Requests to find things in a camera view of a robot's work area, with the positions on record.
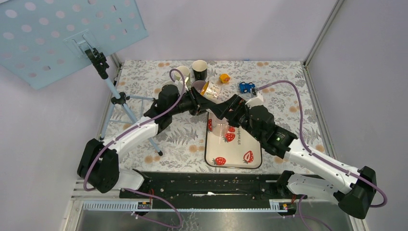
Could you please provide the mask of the white floral mug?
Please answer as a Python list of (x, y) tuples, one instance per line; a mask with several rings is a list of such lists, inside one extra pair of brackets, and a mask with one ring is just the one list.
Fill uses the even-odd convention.
[(220, 85), (218, 85), (218, 84), (216, 84), (216, 83), (214, 83), (212, 81), (207, 81), (204, 84), (200, 94), (202, 96), (204, 96), (206, 99), (218, 102), (219, 98), (220, 98), (221, 90), (222, 90), (222, 88), (221, 88)]

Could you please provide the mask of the black mug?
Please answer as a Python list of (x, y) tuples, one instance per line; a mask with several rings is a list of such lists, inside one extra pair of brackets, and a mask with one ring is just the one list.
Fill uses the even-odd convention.
[(192, 63), (195, 80), (206, 80), (208, 64), (204, 60), (196, 60)]

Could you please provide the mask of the green octagonal mug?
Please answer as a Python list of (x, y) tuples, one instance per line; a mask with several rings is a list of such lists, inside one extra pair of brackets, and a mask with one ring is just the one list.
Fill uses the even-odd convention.
[[(177, 70), (179, 70), (183, 76), (184, 76), (184, 80), (185, 80), (185, 84), (187, 86), (187, 88), (191, 87), (191, 73), (190, 73), (190, 69), (187, 66), (178, 66)], [(175, 72), (174, 77), (176, 80), (181, 81), (181, 75), (179, 74), (179, 72)]]

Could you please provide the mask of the purple mug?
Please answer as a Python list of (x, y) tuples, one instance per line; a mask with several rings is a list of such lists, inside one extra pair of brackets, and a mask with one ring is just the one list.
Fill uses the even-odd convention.
[(195, 89), (197, 92), (199, 92), (201, 95), (204, 94), (205, 92), (205, 86), (206, 86), (207, 82), (203, 81), (203, 80), (197, 80), (195, 82), (192, 83), (191, 88)]

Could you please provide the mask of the tall pale pink mug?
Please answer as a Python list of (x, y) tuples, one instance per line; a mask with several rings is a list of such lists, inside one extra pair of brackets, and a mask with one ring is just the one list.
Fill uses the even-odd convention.
[(211, 117), (211, 131), (218, 137), (224, 137), (229, 131), (229, 124), (226, 119), (218, 119), (215, 115)]

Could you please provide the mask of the blue dotted mug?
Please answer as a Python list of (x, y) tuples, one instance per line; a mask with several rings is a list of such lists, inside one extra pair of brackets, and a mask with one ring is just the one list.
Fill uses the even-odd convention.
[(170, 80), (170, 81), (164, 83), (163, 87), (167, 86), (167, 85), (175, 86), (177, 89), (179, 88), (179, 82), (177, 80), (175, 80), (175, 81)]

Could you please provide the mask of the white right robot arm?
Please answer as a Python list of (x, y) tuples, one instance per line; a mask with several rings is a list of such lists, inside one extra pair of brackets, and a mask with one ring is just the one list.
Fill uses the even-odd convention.
[(246, 101), (238, 95), (220, 101), (212, 100), (209, 110), (217, 118), (226, 119), (234, 127), (242, 128), (268, 154), (287, 158), (320, 176), (302, 179), (291, 171), (284, 171), (278, 179), (276, 192), (282, 198), (292, 194), (320, 197), (334, 202), (348, 215), (365, 219), (376, 193), (380, 192), (376, 172), (368, 167), (346, 165), (308, 146), (303, 135), (275, 124), (274, 115), (263, 101)]

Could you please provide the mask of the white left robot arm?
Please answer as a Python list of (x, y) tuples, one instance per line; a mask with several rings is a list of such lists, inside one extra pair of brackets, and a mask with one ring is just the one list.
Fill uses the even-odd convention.
[(201, 95), (195, 88), (163, 86), (158, 98), (137, 123), (104, 142), (92, 139), (86, 144), (77, 170), (84, 179), (84, 190), (106, 193), (112, 189), (130, 189), (136, 197), (145, 197), (149, 185), (139, 172), (120, 166), (124, 155), (165, 130), (174, 115), (188, 111), (196, 116), (220, 102)]

